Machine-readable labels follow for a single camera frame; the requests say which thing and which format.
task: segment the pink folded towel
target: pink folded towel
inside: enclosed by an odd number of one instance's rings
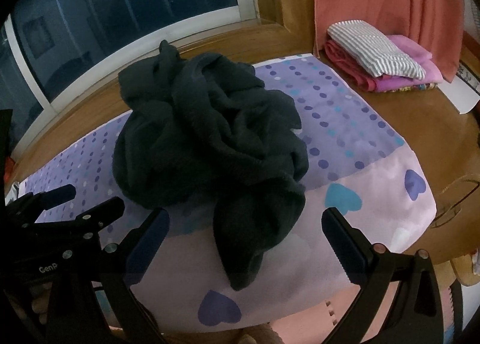
[[[416,80],[407,77],[394,76],[391,78],[376,79],[376,92],[393,91],[395,89],[404,88],[406,86],[414,86],[429,83],[441,83],[443,76],[438,67],[431,61],[432,55],[422,46],[403,35],[390,35],[390,39],[400,50],[407,53],[416,62],[418,62],[423,69],[425,69],[425,79]]]

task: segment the white paper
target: white paper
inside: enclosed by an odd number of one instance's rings
[[[438,84],[438,88],[453,103],[460,114],[472,111],[480,101],[480,95],[457,76],[452,83],[443,80]]]

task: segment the purple heart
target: purple heart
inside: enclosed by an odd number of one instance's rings
[[[198,321],[205,326],[217,326],[221,322],[235,324],[242,319],[238,305],[229,297],[210,290],[198,308]]]
[[[427,184],[423,177],[412,169],[405,172],[405,189],[412,201],[417,200],[419,194],[423,194],[427,190]]]

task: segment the dark green towel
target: dark green towel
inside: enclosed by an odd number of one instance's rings
[[[305,205],[298,181],[308,170],[307,148],[291,131],[301,128],[300,117],[293,99],[265,90],[251,65],[215,53],[184,60],[167,41],[159,50],[118,75],[133,112],[115,146],[113,175],[147,209],[217,189],[215,242],[240,290]]]

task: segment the purple polka dot sheet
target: purple polka dot sheet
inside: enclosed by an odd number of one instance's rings
[[[212,230],[215,202],[201,194],[165,207],[170,230],[133,293],[163,330],[242,328],[305,310],[350,286],[322,232],[321,214],[337,207],[372,243],[402,252],[427,229],[435,201],[404,139],[327,65],[311,54],[256,65],[266,89],[295,100],[310,167],[302,179],[306,205],[289,235],[265,253],[255,281],[230,288]],[[76,198],[39,222],[68,221],[111,198],[125,213],[100,231],[102,247],[122,241],[149,211],[131,202],[112,176],[115,141],[129,113],[100,126],[22,183],[25,192],[71,183]]]

